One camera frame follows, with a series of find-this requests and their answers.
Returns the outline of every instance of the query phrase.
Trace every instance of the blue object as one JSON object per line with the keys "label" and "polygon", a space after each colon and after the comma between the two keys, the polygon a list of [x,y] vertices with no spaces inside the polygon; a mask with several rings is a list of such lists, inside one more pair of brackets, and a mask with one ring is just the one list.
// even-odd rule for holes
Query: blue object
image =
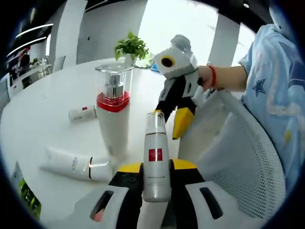
{"label": "blue object", "polygon": [[160,73],[160,71],[159,71],[159,69],[158,69],[158,67],[155,63],[151,66],[151,70],[154,71],[154,72]]}
{"label": "blue object", "polygon": [[289,193],[305,157],[304,62],[296,45],[268,24],[240,64],[248,74],[243,103],[269,134]]}

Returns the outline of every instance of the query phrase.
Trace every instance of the white table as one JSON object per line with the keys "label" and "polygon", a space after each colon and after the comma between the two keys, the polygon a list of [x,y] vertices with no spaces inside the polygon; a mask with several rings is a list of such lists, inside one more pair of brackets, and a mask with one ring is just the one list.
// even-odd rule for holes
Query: white table
{"label": "white table", "polygon": [[[87,62],[48,75],[30,85],[5,107],[0,124],[0,144],[9,174],[19,161],[26,182],[42,203],[41,221],[61,219],[74,210],[77,200],[100,183],[78,181],[39,169],[45,148],[52,146],[75,154],[106,156],[98,120],[71,124],[68,111],[95,104],[94,68],[112,59]],[[129,120],[128,157],[125,163],[143,158],[146,114],[155,109],[164,77],[150,70],[133,70]],[[179,141],[171,139],[174,114],[167,122],[169,149],[177,156]],[[160,228],[154,220],[163,214],[159,206],[150,205],[153,213],[142,220],[147,228]]]}
{"label": "white table", "polygon": [[23,90],[23,84],[22,84],[22,80],[33,75],[36,72],[41,71],[42,69],[47,69],[50,68],[52,66],[52,64],[44,64],[44,65],[39,65],[37,67],[34,67],[32,69],[30,69],[28,72],[26,72],[25,74],[19,76],[14,82],[13,85],[10,87],[10,99],[12,99],[13,96],[15,96],[16,94],[18,94],[20,91]]}

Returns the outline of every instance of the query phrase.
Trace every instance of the skincare tube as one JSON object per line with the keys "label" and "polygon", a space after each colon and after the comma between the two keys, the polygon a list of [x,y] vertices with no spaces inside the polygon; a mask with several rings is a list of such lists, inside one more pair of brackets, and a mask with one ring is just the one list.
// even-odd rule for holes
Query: skincare tube
{"label": "skincare tube", "polygon": [[99,156],[74,155],[63,150],[47,148],[41,169],[67,177],[110,181],[112,168],[110,161]]}

